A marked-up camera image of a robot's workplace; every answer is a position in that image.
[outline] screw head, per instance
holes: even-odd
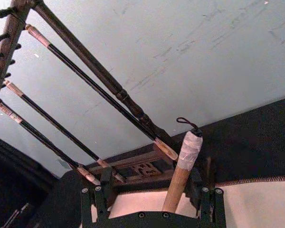
[[[223,191],[222,191],[221,189],[215,189],[215,192],[216,192],[217,194],[222,194],[222,193],[223,193]]]
[[[208,191],[209,191],[209,189],[206,188],[206,187],[202,188],[202,190],[203,190],[204,192],[208,192]]]
[[[139,218],[143,218],[143,217],[145,217],[145,213],[143,213],[143,212],[139,212],[139,213],[138,213],[138,217],[139,217]]]
[[[169,217],[170,217],[170,215],[169,215],[167,212],[164,212],[164,213],[162,214],[162,216],[163,216],[164,218],[169,218]]]

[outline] bolt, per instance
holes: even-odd
[[[169,215],[167,212],[164,212],[164,213],[162,214],[162,216],[163,216],[164,218],[169,218],[169,217],[170,217],[170,215]]]
[[[223,193],[223,191],[222,191],[221,189],[215,189],[215,192],[216,192],[217,194],[222,194],[222,193]]]
[[[202,190],[203,190],[204,192],[208,192],[208,191],[209,191],[209,189],[206,188],[206,187],[202,188]]]
[[[139,217],[139,218],[143,218],[144,216],[145,216],[145,214],[144,214],[143,212],[139,212],[139,213],[138,213],[138,217]]]

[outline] white wall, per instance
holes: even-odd
[[[171,135],[188,129],[179,116],[202,126],[285,97],[285,0],[45,2]],[[27,22],[95,79],[36,12]],[[27,32],[19,42],[10,80],[98,155],[151,142]],[[70,157],[93,161],[8,89],[0,97]],[[67,171],[1,115],[0,138],[58,176]]]
[[[249,183],[222,187],[228,228],[285,228],[285,182]],[[165,191],[119,195],[110,218],[138,211],[160,211]],[[182,195],[177,214],[195,217],[189,198]],[[97,212],[92,206],[92,219]]]

